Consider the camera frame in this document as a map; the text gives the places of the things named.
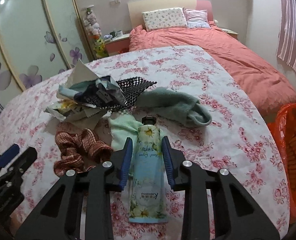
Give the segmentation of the pink striped pillow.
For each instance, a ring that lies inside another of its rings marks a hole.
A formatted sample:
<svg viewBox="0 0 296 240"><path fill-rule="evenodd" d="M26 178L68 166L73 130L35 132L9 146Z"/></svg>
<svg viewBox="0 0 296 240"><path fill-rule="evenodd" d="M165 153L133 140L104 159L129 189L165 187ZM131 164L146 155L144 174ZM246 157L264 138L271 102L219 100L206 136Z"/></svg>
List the pink striped pillow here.
<svg viewBox="0 0 296 240"><path fill-rule="evenodd" d="M189 28L210 28L207 10L184 8L183 11Z"/></svg>

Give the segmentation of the light green cloth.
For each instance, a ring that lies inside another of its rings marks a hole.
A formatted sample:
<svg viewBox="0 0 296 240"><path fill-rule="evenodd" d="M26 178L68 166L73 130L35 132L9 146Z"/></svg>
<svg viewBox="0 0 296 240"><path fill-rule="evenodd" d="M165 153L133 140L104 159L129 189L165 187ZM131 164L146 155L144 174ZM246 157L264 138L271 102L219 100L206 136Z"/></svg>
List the light green cloth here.
<svg viewBox="0 0 296 240"><path fill-rule="evenodd" d="M114 113L108 118L108 122L111 133L111 147L114 151L122 150L126 139L132 139L133 153L129 177L133 178L138 129L142 126L142 123L137 121L133 115L127 113Z"/></svg>

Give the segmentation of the floral white bedsheet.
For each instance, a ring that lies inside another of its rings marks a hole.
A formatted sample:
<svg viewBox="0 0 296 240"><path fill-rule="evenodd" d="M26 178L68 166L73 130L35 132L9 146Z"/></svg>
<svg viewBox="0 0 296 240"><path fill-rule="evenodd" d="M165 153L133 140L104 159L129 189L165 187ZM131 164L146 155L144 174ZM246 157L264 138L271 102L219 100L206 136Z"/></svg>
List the floral white bedsheet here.
<svg viewBox="0 0 296 240"><path fill-rule="evenodd" d="M177 122L157 119L173 148L202 168L228 169L247 189L281 236L289 227L289 191L279 152L255 105L233 78L198 46L175 46L133 51L93 61L88 68L115 80L141 76L158 87L190 94L211 114L205 127L189 129ZM21 224L58 180L53 171L60 151L55 134L77 133L45 112L56 102L59 85L70 71L43 81L15 97L0 114L0 154L12 144L32 146L37 159L23 178L24 201L13 219Z"/></svg>

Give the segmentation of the pink white nightstand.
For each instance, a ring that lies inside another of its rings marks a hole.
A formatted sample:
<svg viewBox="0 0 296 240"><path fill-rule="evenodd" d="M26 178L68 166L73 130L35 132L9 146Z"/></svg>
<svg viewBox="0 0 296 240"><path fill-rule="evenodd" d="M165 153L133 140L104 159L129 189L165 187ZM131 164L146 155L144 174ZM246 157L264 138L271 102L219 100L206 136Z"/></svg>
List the pink white nightstand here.
<svg viewBox="0 0 296 240"><path fill-rule="evenodd" d="M105 42L105 48L109 56L114 56L129 52L130 37L129 34L123 34L120 37Z"/></svg>

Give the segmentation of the grey crumpled paper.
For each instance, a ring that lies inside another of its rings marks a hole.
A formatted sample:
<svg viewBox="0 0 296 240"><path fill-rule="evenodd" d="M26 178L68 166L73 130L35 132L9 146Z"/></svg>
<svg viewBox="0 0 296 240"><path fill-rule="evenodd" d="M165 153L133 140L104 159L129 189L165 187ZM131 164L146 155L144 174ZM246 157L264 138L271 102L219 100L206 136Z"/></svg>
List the grey crumpled paper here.
<svg viewBox="0 0 296 240"><path fill-rule="evenodd" d="M98 79L98 76L92 72L81 60L78 60L63 86L65 88L70 88L77 83L94 81L96 79Z"/></svg>

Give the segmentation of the beige pink headboard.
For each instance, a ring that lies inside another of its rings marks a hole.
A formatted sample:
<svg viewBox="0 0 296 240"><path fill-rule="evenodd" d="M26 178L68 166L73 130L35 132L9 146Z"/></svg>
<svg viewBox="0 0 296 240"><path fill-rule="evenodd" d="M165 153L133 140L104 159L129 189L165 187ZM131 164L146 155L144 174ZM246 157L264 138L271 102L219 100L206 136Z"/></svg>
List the beige pink headboard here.
<svg viewBox="0 0 296 240"><path fill-rule="evenodd" d="M134 0L128 2L131 26L133 29L138 25L144 26L142 13L145 11L174 7L207 10L208 21L214 20L211 2L207 0Z"/></svg>

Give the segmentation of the stuffed toy tower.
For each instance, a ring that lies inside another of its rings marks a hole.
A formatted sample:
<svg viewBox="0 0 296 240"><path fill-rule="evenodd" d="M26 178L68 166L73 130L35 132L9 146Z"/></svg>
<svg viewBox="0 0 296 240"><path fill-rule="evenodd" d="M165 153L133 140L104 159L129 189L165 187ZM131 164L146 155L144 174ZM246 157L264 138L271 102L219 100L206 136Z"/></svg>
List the stuffed toy tower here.
<svg viewBox="0 0 296 240"><path fill-rule="evenodd" d="M96 59L108 57L108 52L105 49L102 31L97 21L97 17L93 11L93 5L84 9L83 25L87 33L90 48Z"/></svg>

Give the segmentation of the floral hand cream tube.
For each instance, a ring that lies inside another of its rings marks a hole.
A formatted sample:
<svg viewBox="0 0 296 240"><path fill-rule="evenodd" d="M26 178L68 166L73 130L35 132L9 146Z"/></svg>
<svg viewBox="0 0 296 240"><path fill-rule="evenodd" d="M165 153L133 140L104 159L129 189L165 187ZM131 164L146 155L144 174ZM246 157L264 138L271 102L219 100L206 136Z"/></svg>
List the floral hand cream tube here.
<svg viewBox="0 0 296 240"><path fill-rule="evenodd" d="M129 221L164 223L167 215L160 129L156 126L156 118L152 116L143 117L141 122L137 130L132 166Z"/></svg>

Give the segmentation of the grey-green sock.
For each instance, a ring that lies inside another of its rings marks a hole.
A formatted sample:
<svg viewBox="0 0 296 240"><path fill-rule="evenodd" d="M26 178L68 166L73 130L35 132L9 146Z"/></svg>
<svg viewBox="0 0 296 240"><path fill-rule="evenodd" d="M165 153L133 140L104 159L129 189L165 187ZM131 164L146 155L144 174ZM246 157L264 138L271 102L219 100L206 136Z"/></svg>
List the grey-green sock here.
<svg viewBox="0 0 296 240"><path fill-rule="evenodd" d="M136 106L151 108L156 114L188 128L208 126L212 122L211 115L196 97L164 87L143 92Z"/></svg>

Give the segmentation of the orange lined trash basket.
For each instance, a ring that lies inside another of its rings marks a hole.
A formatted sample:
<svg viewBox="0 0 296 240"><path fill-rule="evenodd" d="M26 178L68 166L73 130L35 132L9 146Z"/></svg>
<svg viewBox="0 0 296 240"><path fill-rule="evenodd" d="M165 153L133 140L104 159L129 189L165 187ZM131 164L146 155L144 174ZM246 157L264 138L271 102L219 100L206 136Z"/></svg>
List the orange lined trash basket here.
<svg viewBox="0 0 296 240"><path fill-rule="evenodd" d="M296 222L296 103L281 107L268 128L275 140L290 191L290 223Z"/></svg>

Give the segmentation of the blue snack wrapper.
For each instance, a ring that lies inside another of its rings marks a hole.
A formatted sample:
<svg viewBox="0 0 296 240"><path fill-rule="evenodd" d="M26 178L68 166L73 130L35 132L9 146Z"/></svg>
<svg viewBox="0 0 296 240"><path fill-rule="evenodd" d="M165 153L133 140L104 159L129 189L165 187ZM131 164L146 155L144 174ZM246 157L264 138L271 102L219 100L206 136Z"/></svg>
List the blue snack wrapper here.
<svg viewBox="0 0 296 240"><path fill-rule="evenodd" d="M98 108L125 106L127 103L123 90L110 75L82 81L69 88L60 85L58 92L77 103Z"/></svg>

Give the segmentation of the pink striped curtain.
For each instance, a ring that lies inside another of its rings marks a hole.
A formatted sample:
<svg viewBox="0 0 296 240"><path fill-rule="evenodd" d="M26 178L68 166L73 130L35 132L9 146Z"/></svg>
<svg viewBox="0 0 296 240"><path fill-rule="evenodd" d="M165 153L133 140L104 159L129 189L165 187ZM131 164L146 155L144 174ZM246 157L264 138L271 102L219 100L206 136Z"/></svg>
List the pink striped curtain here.
<svg viewBox="0 0 296 240"><path fill-rule="evenodd" d="M277 57L296 73L296 0L281 0Z"/></svg>

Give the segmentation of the black foam mesh sleeve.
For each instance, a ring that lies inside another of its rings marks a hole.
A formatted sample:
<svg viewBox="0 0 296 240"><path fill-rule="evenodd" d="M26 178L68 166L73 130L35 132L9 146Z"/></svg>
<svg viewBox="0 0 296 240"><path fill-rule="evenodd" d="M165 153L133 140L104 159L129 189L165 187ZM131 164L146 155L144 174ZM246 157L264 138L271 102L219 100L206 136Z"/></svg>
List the black foam mesh sleeve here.
<svg viewBox="0 0 296 240"><path fill-rule="evenodd" d="M128 79L116 81L126 96L127 103L125 106L112 106L101 109L106 109L111 112L122 111L133 107L137 98L148 88L156 84L156 81L148 81L142 77L135 76Z"/></svg>

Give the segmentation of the yellow crumpled wrapper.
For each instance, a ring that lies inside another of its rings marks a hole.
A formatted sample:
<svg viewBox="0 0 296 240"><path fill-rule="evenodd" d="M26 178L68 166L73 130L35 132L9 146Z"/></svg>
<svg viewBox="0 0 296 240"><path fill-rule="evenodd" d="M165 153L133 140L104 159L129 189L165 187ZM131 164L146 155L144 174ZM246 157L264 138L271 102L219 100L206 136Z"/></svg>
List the yellow crumpled wrapper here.
<svg viewBox="0 0 296 240"><path fill-rule="evenodd" d="M71 123L78 128L95 128L101 118L107 114L106 109L81 105L73 100L53 102L44 109L60 122Z"/></svg>

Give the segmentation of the salmon pink duvet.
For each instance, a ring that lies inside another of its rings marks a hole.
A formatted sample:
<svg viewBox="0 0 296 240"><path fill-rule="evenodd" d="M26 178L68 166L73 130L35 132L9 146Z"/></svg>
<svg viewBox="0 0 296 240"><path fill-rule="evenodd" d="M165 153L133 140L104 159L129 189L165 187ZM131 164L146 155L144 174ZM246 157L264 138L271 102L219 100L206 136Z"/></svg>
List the salmon pink duvet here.
<svg viewBox="0 0 296 240"><path fill-rule="evenodd" d="M201 47L231 75L262 116L296 103L296 90L285 75L218 27L146 31L139 25L129 37L130 51L168 46Z"/></svg>

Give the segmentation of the white mug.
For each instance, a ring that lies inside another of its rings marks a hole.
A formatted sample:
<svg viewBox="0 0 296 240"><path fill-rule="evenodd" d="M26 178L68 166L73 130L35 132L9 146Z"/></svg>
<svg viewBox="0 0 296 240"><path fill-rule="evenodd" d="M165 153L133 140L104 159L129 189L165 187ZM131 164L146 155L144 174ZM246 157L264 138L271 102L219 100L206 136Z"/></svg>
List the white mug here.
<svg viewBox="0 0 296 240"><path fill-rule="evenodd" d="M115 32L115 37L122 37L123 36L123 31L119 30Z"/></svg>

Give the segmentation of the floral sliding wardrobe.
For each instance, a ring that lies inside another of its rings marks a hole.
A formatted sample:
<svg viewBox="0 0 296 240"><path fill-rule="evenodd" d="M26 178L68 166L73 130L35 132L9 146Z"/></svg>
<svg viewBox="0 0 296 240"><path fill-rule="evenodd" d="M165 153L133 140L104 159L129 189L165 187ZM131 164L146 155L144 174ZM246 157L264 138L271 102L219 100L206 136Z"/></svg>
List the floral sliding wardrobe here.
<svg viewBox="0 0 296 240"><path fill-rule="evenodd" d="M0 0L0 114L24 90L92 59L75 0Z"/></svg>

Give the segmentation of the far white nightstand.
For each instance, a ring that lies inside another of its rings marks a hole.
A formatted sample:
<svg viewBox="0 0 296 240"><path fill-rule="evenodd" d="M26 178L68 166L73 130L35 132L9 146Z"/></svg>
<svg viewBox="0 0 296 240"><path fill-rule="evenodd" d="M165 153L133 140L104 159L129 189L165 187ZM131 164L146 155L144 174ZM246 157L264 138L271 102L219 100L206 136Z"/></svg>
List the far white nightstand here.
<svg viewBox="0 0 296 240"><path fill-rule="evenodd" d="M227 28L220 28L224 33L228 34L229 36L235 38L236 40L238 40L238 36L239 34L236 33L235 31L232 31L230 29Z"/></svg>

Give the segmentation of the floral white pillow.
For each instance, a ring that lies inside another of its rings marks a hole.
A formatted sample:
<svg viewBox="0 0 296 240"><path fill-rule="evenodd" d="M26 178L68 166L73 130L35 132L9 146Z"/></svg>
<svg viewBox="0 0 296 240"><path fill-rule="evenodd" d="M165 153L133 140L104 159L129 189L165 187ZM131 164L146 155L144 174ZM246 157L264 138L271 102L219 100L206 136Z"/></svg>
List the floral white pillow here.
<svg viewBox="0 0 296 240"><path fill-rule="evenodd" d="M165 28L186 28L188 26L183 8L166 8L142 13L147 31Z"/></svg>

